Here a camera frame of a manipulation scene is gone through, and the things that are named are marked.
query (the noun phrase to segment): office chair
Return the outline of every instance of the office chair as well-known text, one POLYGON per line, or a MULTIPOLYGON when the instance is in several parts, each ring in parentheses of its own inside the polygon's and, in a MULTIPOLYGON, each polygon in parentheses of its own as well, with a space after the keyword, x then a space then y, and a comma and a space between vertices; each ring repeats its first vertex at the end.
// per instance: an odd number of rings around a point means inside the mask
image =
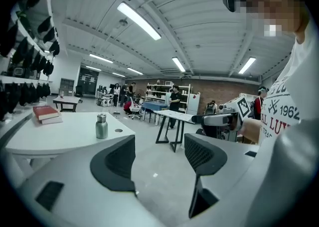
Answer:
POLYGON ((134 103, 133 98, 131 97, 131 106, 130 106, 130 111, 132 114, 129 115, 129 118, 131 117, 132 120, 134 120, 134 117, 138 118, 139 120, 141 119, 140 117, 140 109, 141 106, 139 104, 134 103))
POLYGON ((81 85, 75 87, 75 94, 74 94, 74 96, 76 96, 76 97, 83 97, 83 88, 82 88, 81 85))

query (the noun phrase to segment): doorway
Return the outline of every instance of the doorway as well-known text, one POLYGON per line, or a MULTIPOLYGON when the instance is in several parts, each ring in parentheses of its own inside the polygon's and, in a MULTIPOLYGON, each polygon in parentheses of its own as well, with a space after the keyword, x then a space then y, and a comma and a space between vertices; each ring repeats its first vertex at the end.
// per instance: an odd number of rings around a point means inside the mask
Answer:
POLYGON ((95 95, 98 76, 98 72, 81 67, 78 86, 82 86, 83 94, 95 95))

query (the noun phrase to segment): gray floor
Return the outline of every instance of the gray floor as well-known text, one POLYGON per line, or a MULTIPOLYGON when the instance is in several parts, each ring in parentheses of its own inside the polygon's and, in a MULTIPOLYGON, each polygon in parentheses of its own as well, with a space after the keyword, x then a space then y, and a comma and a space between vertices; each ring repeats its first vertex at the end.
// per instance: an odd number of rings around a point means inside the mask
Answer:
MULTIPOLYGON (((48 97, 51 106, 53 96, 48 97)), ((176 153, 169 144, 155 144, 160 127, 145 121, 130 119, 122 108, 119 120, 136 133, 136 158, 132 167, 132 180, 141 203, 168 227, 188 220, 188 210, 195 183, 195 173, 185 157, 184 149, 177 146, 176 153)), ((77 112, 107 112, 108 108, 97 106, 95 99, 83 98, 77 112)), ((198 125, 185 123, 185 133, 195 133, 198 125)), ((168 131, 168 139, 175 139, 176 129, 168 131)))

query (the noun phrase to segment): white wall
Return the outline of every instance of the white wall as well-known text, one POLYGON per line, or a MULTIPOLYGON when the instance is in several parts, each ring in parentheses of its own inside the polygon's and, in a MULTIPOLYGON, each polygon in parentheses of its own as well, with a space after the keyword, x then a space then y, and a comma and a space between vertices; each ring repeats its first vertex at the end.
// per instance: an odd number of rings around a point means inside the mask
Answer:
POLYGON ((109 88, 110 84, 115 84, 115 83, 118 83, 121 86, 124 84, 124 79, 100 72, 98 76, 98 82, 97 82, 96 88, 99 88, 100 85, 102 85, 103 87, 106 86, 107 88, 109 88))
POLYGON ((273 77, 270 76, 269 78, 267 78, 266 80, 263 80, 262 85, 265 86, 266 88, 271 88, 271 86, 274 84, 274 80, 273 77))
POLYGON ((266 88, 271 88, 271 86, 274 84, 274 82, 277 80, 279 75, 281 74, 282 70, 279 72, 275 73, 274 75, 268 77, 267 79, 263 80, 262 85, 265 86, 266 88))
POLYGON ((68 56, 59 54, 54 58, 54 70, 50 75, 50 90, 51 93, 59 93, 61 78, 74 80, 74 87, 77 85, 79 70, 82 62, 80 54, 68 51, 68 56))

